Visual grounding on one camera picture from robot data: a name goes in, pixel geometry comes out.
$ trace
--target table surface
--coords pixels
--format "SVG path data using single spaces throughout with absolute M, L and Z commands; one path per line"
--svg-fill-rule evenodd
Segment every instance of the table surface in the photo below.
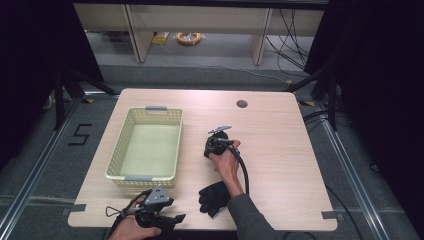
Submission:
M 240 108 L 237 101 L 247 107 Z M 203 156 L 209 130 L 223 125 L 230 139 L 239 139 L 250 182 L 250 196 L 276 230 L 332 231 L 336 219 L 323 219 L 333 211 L 303 119 L 292 93 L 125 89 L 122 91 L 99 143 L 75 204 L 85 211 L 71 212 L 74 227 L 110 227 L 107 206 L 122 209 L 146 188 L 118 187 L 105 170 L 130 107 L 167 106 L 183 110 L 183 129 L 176 186 L 165 191 L 174 204 L 164 216 L 187 214 L 176 229 L 234 230 L 228 210 L 215 219 L 199 211 L 198 191 L 220 181 L 212 162 Z M 244 186 L 243 173 L 239 178 Z

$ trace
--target light green basket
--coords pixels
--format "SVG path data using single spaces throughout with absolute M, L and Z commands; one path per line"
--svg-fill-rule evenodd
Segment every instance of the light green basket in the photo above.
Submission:
M 130 108 L 105 172 L 124 187 L 174 187 L 183 111 Z

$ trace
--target gray sleeve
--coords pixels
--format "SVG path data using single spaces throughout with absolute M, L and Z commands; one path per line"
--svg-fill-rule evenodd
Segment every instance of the gray sleeve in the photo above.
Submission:
M 228 210 L 237 226 L 239 240 L 278 239 L 277 232 L 259 212 L 247 194 L 241 194 L 228 202 Z

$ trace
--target black glove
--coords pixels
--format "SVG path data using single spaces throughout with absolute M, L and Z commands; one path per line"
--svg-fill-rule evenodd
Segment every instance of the black glove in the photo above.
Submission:
M 231 196 L 224 182 L 217 182 L 199 191 L 200 212 L 208 213 L 214 218 L 227 206 Z

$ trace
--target hand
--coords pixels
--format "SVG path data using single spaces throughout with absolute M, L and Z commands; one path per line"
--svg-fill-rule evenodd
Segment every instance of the hand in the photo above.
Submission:
M 137 200 L 132 207 L 142 200 Z M 156 237 L 161 233 L 159 228 L 142 228 L 138 225 L 134 215 L 126 216 L 113 231 L 109 240 L 141 240 Z
M 231 147 L 237 148 L 241 144 L 239 140 L 232 141 L 233 145 Z M 221 155 L 210 153 L 209 159 L 212 160 L 215 166 L 214 170 L 221 175 L 222 181 L 227 186 L 231 197 L 244 193 L 237 177 L 239 162 L 230 150 L 226 149 Z

